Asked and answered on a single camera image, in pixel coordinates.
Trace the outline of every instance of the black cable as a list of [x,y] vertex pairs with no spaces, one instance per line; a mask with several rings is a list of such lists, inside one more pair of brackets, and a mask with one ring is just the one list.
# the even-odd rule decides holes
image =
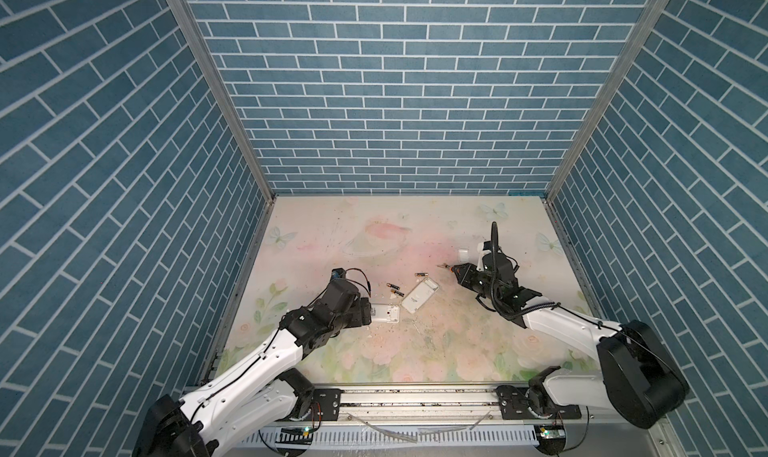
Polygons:
[[615,333],[619,333],[619,334],[621,334],[622,336],[624,336],[624,338],[626,338],[627,340],[630,340],[630,341],[632,341],[632,342],[633,342],[635,345],[637,345],[637,346],[638,346],[638,347],[640,347],[641,349],[645,350],[645,351],[646,351],[646,352],[648,352],[650,355],[654,356],[654,357],[656,358],[656,360],[658,360],[659,362],[661,362],[662,364],[664,364],[664,366],[665,366],[665,367],[667,367],[667,369],[670,371],[670,373],[671,373],[671,374],[672,374],[672,376],[675,378],[675,380],[677,380],[677,383],[678,383],[678,384],[679,384],[679,385],[680,385],[680,386],[681,386],[683,389],[685,389],[685,383],[684,383],[684,382],[683,382],[683,381],[680,379],[680,377],[679,377],[679,376],[677,376],[677,374],[675,373],[675,371],[674,371],[674,369],[672,368],[672,366],[670,366],[670,365],[667,363],[667,361],[665,361],[664,359],[662,359],[661,357],[659,357],[658,355],[656,355],[656,353],[655,353],[653,350],[651,350],[651,349],[648,349],[648,347],[645,347],[643,344],[641,344],[640,342],[638,342],[638,340],[637,340],[637,339],[635,339],[635,338],[633,338],[633,337],[630,337],[630,336],[628,336],[628,335],[627,335],[625,332],[623,332],[622,330],[619,330],[619,329],[615,329],[615,328],[612,328],[612,327],[610,327],[610,326],[607,326],[607,325],[603,324],[603,321],[602,321],[602,320],[598,320],[597,322],[593,322],[592,320],[590,320],[590,319],[588,319],[588,318],[586,318],[586,317],[583,317],[583,316],[581,316],[580,314],[578,314],[578,313],[574,312],[573,310],[570,310],[570,309],[566,309],[565,307],[560,307],[560,308],[561,308],[562,310],[564,310],[565,312],[568,312],[568,313],[570,313],[572,316],[575,316],[575,317],[578,317],[579,319],[582,319],[584,322],[589,322],[589,323],[590,323],[590,324],[592,324],[593,326],[597,326],[599,329],[601,329],[601,328],[605,328],[605,329],[608,329],[608,330],[613,330]]
[[478,303],[479,303],[480,305],[482,305],[484,309],[486,309],[486,310],[490,310],[490,311],[491,311],[491,312],[493,312],[493,313],[495,313],[495,312],[496,312],[494,309],[492,309],[492,308],[488,307],[487,305],[485,305],[485,304],[482,302],[482,300],[480,300],[480,294],[477,294],[477,295],[475,296],[475,300],[477,300],[477,301],[478,301]]
[[[275,335],[274,335],[274,336],[272,336],[272,339],[270,340],[270,343],[268,343],[268,344],[266,345],[266,347],[264,348],[264,352],[266,352],[267,350],[269,350],[269,349],[270,349],[270,346],[271,346],[271,345],[272,345],[272,343],[275,341],[275,338],[277,337],[277,334],[278,334],[278,333],[280,333],[280,331],[279,331],[279,330],[278,330],[277,332],[275,332]],[[216,396],[216,394],[220,393],[221,391],[225,390],[225,389],[226,389],[227,387],[229,387],[230,385],[232,385],[232,384],[234,384],[235,382],[237,382],[238,380],[240,380],[240,378],[242,378],[242,377],[243,377],[243,375],[245,375],[245,374],[246,374],[246,372],[248,372],[248,371],[250,370],[250,368],[251,368],[251,367],[253,367],[253,366],[254,366],[254,365],[257,363],[257,362],[259,362],[260,360],[261,360],[261,356],[257,356],[257,357],[256,357],[256,359],[254,360],[254,362],[252,362],[252,363],[248,364],[248,366],[245,368],[245,370],[243,371],[243,373],[242,373],[241,375],[238,375],[237,377],[235,377],[235,378],[234,378],[234,379],[233,379],[231,382],[229,382],[227,385],[225,385],[225,386],[224,386],[224,387],[222,387],[221,389],[218,389],[216,392],[214,392],[214,393],[212,393],[212,394],[208,395],[208,396],[207,396],[207,397],[206,397],[206,398],[203,400],[203,402],[201,402],[201,403],[200,403],[200,404],[197,406],[197,408],[194,410],[194,412],[192,413],[192,417],[190,418],[190,422],[191,422],[191,423],[194,423],[194,417],[197,415],[197,411],[198,411],[198,410],[200,410],[200,407],[202,407],[202,406],[203,406],[203,404],[205,404],[205,403],[206,403],[206,402],[208,402],[209,400],[213,399],[213,398]]]
[[[576,445],[574,445],[573,447],[570,447],[568,449],[563,449],[562,451],[560,451],[560,454],[563,453],[563,452],[571,451],[573,449],[577,449],[581,444],[584,443],[584,440],[587,438],[587,433],[589,432],[589,405],[586,405],[586,407],[587,407],[587,427],[584,428],[584,434],[581,436],[581,440],[578,441],[578,443]],[[565,422],[563,422],[562,415],[560,416],[560,422],[563,423],[563,430],[565,430]]]
[[320,299],[320,296],[322,296],[322,295],[323,295],[323,294],[326,292],[326,290],[328,290],[328,286],[330,286],[330,285],[331,285],[331,282],[327,283],[327,284],[326,284],[326,286],[325,286],[325,288],[323,288],[323,289],[320,291],[320,293],[318,293],[318,294],[317,294],[317,297],[315,297],[314,299],[312,299],[312,302],[310,302],[310,303],[308,303],[308,304],[307,304],[307,307],[312,307],[312,305],[314,305],[314,303],[315,303],[315,302],[317,302],[317,300],[318,300],[318,299]]
[[358,269],[357,267],[351,267],[349,269],[344,270],[344,272],[346,273],[346,272],[349,272],[350,270],[357,270],[362,274],[363,277],[366,278],[366,284],[368,284],[368,295],[371,295],[371,281],[368,280],[368,276],[366,275],[366,273],[363,272],[362,269]]
[[288,455],[288,452],[286,452],[285,454],[281,454],[276,447],[273,447],[272,445],[269,445],[268,443],[266,443],[266,441],[264,440],[264,437],[261,435],[261,430],[259,430],[258,432],[259,432],[259,439],[261,439],[261,443],[263,443],[269,450],[280,455],[280,457],[285,457],[285,455]]
[[498,250],[498,225],[494,221],[491,224],[491,262],[493,269],[491,269],[491,305],[494,309],[496,309],[496,312],[499,313],[499,315],[502,314],[502,312],[498,309],[496,306],[496,293],[495,293],[495,287],[496,287],[496,275],[498,273],[498,269],[496,267],[496,251]]
[[359,285],[360,287],[362,287],[362,289],[363,289],[363,290],[365,290],[365,291],[368,293],[368,297],[371,297],[371,291],[370,291],[370,290],[368,290],[368,289],[366,289],[366,286],[362,285],[362,284],[361,284],[360,282],[358,282],[357,280],[347,279],[346,277],[339,277],[339,279],[341,279],[341,280],[346,280],[347,282],[356,283],[357,285]]

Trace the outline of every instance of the brick wallpaper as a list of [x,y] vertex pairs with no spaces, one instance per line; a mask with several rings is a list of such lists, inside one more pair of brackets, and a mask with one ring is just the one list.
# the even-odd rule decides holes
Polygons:
[[646,0],[189,0],[279,193],[541,194]]
[[768,455],[768,0],[672,0],[555,200],[608,314],[693,391],[689,455]]
[[116,455],[264,199],[164,0],[0,0],[0,455]]

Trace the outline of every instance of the metal frame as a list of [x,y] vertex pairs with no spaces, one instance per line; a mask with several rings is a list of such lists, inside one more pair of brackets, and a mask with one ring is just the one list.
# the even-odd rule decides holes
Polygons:
[[259,225],[256,227],[256,232],[254,232],[254,236],[251,238],[250,243],[248,244],[248,252],[245,255],[243,264],[240,266],[240,275],[237,277],[235,287],[232,289],[232,294],[226,302],[226,307],[221,315],[221,321],[219,322],[219,326],[216,328],[216,334],[214,335],[213,340],[211,340],[210,348],[206,354],[203,366],[198,371],[199,373],[197,375],[197,379],[195,380],[197,383],[202,383],[203,380],[212,378],[210,376],[210,372],[214,366],[216,356],[224,351],[226,339],[230,335],[230,329],[232,328],[232,323],[235,320],[237,309],[240,307],[240,301],[243,299],[243,292],[245,291],[245,287],[248,284],[250,273],[252,270],[254,270],[254,261],[256,260],[256,255],[259,253],[259,247],[264,240],[266,226],[270,223],[270,218],[272,217],[272,211],[274,210],[274,207],[274,201],[267,202],[264,206],[264,210],[262,211],[261,216],[259,217]]
[[264,194],[267,203],[271,204],[275,194],[272,191],[272,187],[270,187],[269,181],[266,180],[266,175],[254,152],[254,146],[250,143],[243,122],[237,115],[230,93],[226,90],[224,80],[222,80],[221,74],[219,74],[219,70],[214,63],[214,58],[211,56],[210,50],[205,43],[203,34],[197,26],[192,8],[187,0],[166,0],[166,2],[168,2],[170,12],[176,18],[176,23],[179,25],[181,33],[184,34],[184,38],[187,40],[187,44],[189,44],[192,56],[194,56],[197,65],[203,72],[203,77],[208,82],[208,87],[210,87],[210,91],[214,95],[214,99],[216,99],[216,104],[218,104],[226,124],[232,131],[237,147],[243,153],[251,174],[254,175],[254,179],[256,179],[256,183]]
[[613,67],[608,74],[608,78],[605,79],[605,83],[600,87],[597,96],[594,98],[592,107],[587,111],[587,115],[581,122],[581,127],[574,136],[571,147],[565,152],[563,161],[555,171],[552,180],[547,185],[546,198],[552,201],[554,197],[560,192],[560,189],[571,172],[571,168],[576,164],[578,156],[581,155],[581,151],[584,150],[589,139],[592,137],[592,132],[598,126],[600,119],[605,114],[606,109],[610,101],[613,100],[616,95],[616,91],[619,89],[621,82],[629,72],[635,58],[638,57],[640,49],[642,49],[645,40],[648,39],[650,31],[653,30],[656,22],[661,17],[661,12],[667,6],[670,0],[648,0],[645,4],[643,12],[640,14],[638,22],[632,26],[627,41],[624,43],[624,47],[621,49],[619,56],[616,58]]
[[579,259],[578,255],[576,254],[576,250],[571,243],[571,239],[568,238],[568,233],[565,232],[565,228],[560,222],[558,213],[554,210],[554,205],[552,205],[552,202],[549,202],[546,199],[542,199],[542,202],[544,204],[544,210],[546,210],[547,215],[549,216],[549,221],[552,222],[554,233],[558,236],[560,245],[565,252],[565,257],[571,264],[571,269],[574,271],[576,281],[578,282],[579,287],[581,287],[581,292],[584,293],[584,298],[587,300],[587,305],[592,311],[592,315],[601,319],[605,319],[605,312],[603,311],[602,306],[600,306],[600,301],[597,298],[597,294],[594,292],[594,287],[592,287],[592,284],[587,278],[587,272],[584,270],[584,265],[581,263],[581,259]]
[[[354,415],[374,425],[481,425],[541,424],[541,420],[504,420],[496,387],[525,382],[420,383],[420,384],[323,384],[317,388],[341,389],[339,419],[323,425],[349,425]],[[613,409],[590,409],[591,423],[627,423]],[[586,423],[587,415],[570,423]]]
[[667,417],[662,417],[653,427],[648,429],[654,447],[659,457],[684,457],[683,445],[677,438],[672,423]]

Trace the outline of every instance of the small white object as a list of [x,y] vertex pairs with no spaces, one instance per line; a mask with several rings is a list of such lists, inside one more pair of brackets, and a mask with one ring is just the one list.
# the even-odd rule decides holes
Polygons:
[[425,277],[418,283],[415,289],[411,290],[400,305],[410,313],[415,313],[424,303],[437,292],[440,286],[437,282]]
[[398,323],[400,321],[400,307],[388,303],[372,303],[371,321]]

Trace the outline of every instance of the wire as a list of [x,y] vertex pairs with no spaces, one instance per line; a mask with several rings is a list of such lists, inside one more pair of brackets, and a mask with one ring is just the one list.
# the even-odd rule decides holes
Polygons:
[[357,267],[351,267],[349,269],[344,270],[344,272],[349,272],[350,270],[357,270],[362,274],[363,277],[366,278],[366,283],[368,284],[368,295],[371,295],[371,281],[368,280],[368,276],[366,275],[366,273],[363,272],[362,269],[358,269]]
[[683,380],[682,380],[682,379],[680,379],[680,377],[679,377],[679,376],[677,376],[677,373],[674,371],[674,369],[672,368],[672,366],[670,366],[670,365],[667,363],[667,361],[666,361],[666,360],[664,360],[664,359],[662,359],[661,357],[659,357],[659,356],[658,356],[658,355],[657,355],[657,354],[656,354],[656,353],[655,353],[653,350],[651,350],[651,349],[648,349],[648,347],[645,347],[643,344],[641,344],[640,342],[638,342],[638,340],[637,340],[637,339],[635,339],[635,338],[633,338],[633,337],[630,337],[630,336],[628,336],[628,335],[627,335],[627,334],[626,334],[624,331],[622,331],[622,330],[619,330],[619,329],[615,329],[615,328],[612,328],[612,327],[610,327],[610,326],[607,326],[607,325],[603,324],[603,321],[602,321],[602,320],[598,320],[597,322],[593,322],[592,320],[590,320],[590,319],[588,319],[588,318],[586,318],[586,317],[584,317],[584,316],[581,316],[581,314],[579,314],[579,313],[576,313],[576,312],[574,312],[573,310],[570,310],[570,309],[566,309],[565,307],[560,307],[560,308],[561,308],[562,310],[564,310],[565,312],[568,312],[568,313],[570,313],[572,316],[575,316],[575,317],[578,317],[579,319],[582,319],[584,322],[589,322],[589,323],[590,323],[590,324],[592,324],[593,326],[597,326],[599,329],[601,329],[601,328],[605,328],[605,329],[608,329],[608,330],[613,330],[615,333],[619,333],[619,334],[621,334],[622,336],[624,336],[624,338],[626,338],[627,340],[630,340],[632,343],[634,343],[635,345],[637,345],[638,347],[640,347],[641,349],[645,350],[645,351],[646,351],[646,352],[648,352],[650,355],[652,355],[653,357],[655,357],[655,358],[656,358],[656,360],[658,360],[659,362],[661,362],[662,364],[664,364],[664,366],[665,366],[665,367],[667,367],[667,369],[670,371],[670,373],[672,374],[672,376],[673,376],[673,377],[674,377],[674,378],[677,380],[677,383],[679,383],[679,384],[680,384],[680,386],[681,386],[683,389],[685,389],[685,387],[686,387],[686,384],[683,382]]
[[[563,449],[562,451],[560,451],[560,454],[563,453],[563,452],[569,452],[569,451],[571,451],[573,449],[578,448],[581,444],[584,443],[584,440],[587,438],[587,433],[589,432],[589,420],[590,419],[589,419],[589,405],[586,405],[586,407],[587,407],[587,426],[584,428],[584,434],[581,436],[581,440],[578,441],[578,443],[576,445],[574,445],[573,447],[569,447],[568,449]],[[563,421],[563,416],[562,415],[560,415],[560,422],[563,424],[563,430],[565,430],[565,422]]]
[[368,293],[368,297],[371,297],[371,291],[370,291],[370,290],[368,290],[368,289],[366,289],[366,286],[362,285],[362,284],[361,284],[360,282],[358,282],[357,280],[347,279],[346,277],[339,277],[339,279],[341,279],[341,280],[346,280],[347,282],[356,283],[357,285],[359,285],[360,287],[362,287],[362,289],[363,289],[363,290],[365,290],[365,291]]
[[320,430],[320,426],[322,425],[322,410],[320,408],[320,403],[315,402],[317,404],[317,429],[315,429],[315,432]]
[[[268,344],[266,345],[266,347],[264,348],[264,352],[266,352],[267,350],[269,350],[270,346],[272,346],[272,343],[275,341],[275,338],[277,337],[277,334],[278,334],[278,333],[280,333],[280,331],[279,331],[279,330],[275,332],[275,335],[274,335],[274,336],[272,336],[272,339],[270,340],[270,343],[268,343]],[[224,387],[222,387],[221,389],[218,389],[216,392],[214,392],[214,393],[212,393],[212,394],[208,395],[208,396],[207,396],[205,399],[203,399],[203,402],[201,402],[201,403],[200,403],[200,404],[197,406],[197,408],[194,410],[194,412],[192,413],[192,417],[190,418],[190,422],[191,422],[191,423],[194,423],[194,417],[197,415],[197,411],[198,411],[198,410],[200,410],[200,408],[203,406],[203,404],[205,404],[205,403],[206,403],[206,402],[208,402],[209,400],[213,399],[213,398],[216,396],[216,394],[220,393],[221,391],[225,390],[225,389],[226,389],[227,387],[229,387],[230,385],[232,385],[232,384],[234,384],[235,382],[237,382],[238,380],[240,380],[240,378],[242,378],[242,377],[243,377],[243,375],[245,375],[245,374],[246,374],[246,372],[248,372],[248,371],[250,370],[250,368],[251,368],[251,367],[253,367],[254,365],[256,365],[256,363],[257,363],[257,362],[259,362],[260,360],[261,360],[261,356],[259,355],[259,356],[257,356],[257,357],[256,357],[256,359],[254,360],[254,362],[252,362],[252,363],[248,364],[248,366],[245,368],[245,370],[243,371],[243,373],[242,373],[241,375],[238,375],[238,376],[237,376],[237,377],[235,377],[235,378],[234,378],[234,379],[233,379],[231,382],[229,382],[227,385],[225,385],[225,386],[224,386]]]
[[475,300],[477,300],[477,301],[478,301],[478,303],[479,303],[480,305],[482,305],[484,309],[486,309],[486,310],[490,310],[491,312],[493,312],[493,313],[496,313],[496,311],[495,311],[494,309],[492,309],[492,308],[488,307],[487,305],[485,305],[485,304],[482,302],[482,300],[480,300],[480,294],[477,294],[477,295],[475,296]]
[[[347,270],[359,270],[359,271],[360,271],[360,273],[362,274],[362,276],[366,278],[366,282],[368,283],[368,287],[366,287],[366,286],[362,285],[362,284],[361,284],[360,282],[358,282],[357,280],[347,279],[346,277],[338,277],[338,278],[339,278],[339,279],[341,279],[341,280],[347,280],[347,281],[349,281],[349,282],[352,282],[352,283],[356,283],[357,285],[359,285],[360,287],[362,287],[362,289],[363,289],[363,290],[365,290],[365,291],[368,293],[368,297],[371,297],[371,283],[370,283],[370,281],[368,280],[368,276],[366,276],[366,273],[365,273],[365,272],[363,272],[362,270],[360,270],[360,269],[356,268],[356,267],[355,267],[355,268],[352,268],[352,269],[346,269],[346,270],[344,270],[344,272],[346,272]],[[307,307],[312,307],[313,305],[315,305],[315,302],[317,302],[317,300],[318,300],[318,299],[320,299],[320,298],[322,297],[322,295],[323,295],[323,294],[326,292],[326,290],[328,290],[328,286],[330,286],[330,285],[331,285],[331,282],[329,281],[329,282],[326,284],[325,288],[323,288],[323,289],[322,289],[322,291],[321,291],[320,293],[318,293],[318,294],[317,294],[317,297],[315,297],[314,299],[312,299],[312,302],[310,302],[309,304],[307,304]]]
[[262,435],[261,435],[261,430],[259,430],[259,439],[261,439],[261,443],[266,445],[266,447],[269,450],[271,450],[272,452],[275,452],[276,454],[280,455],[281,457],[285,457],[285,455],[288,455],[288,452],[286,452],[285,454],[281,454],[280,451],[278,451],[276,447],[273,447],[272,445],[269,445],[268,443],[266,443],[266,441],[264,440],[264,437],[262,437]]

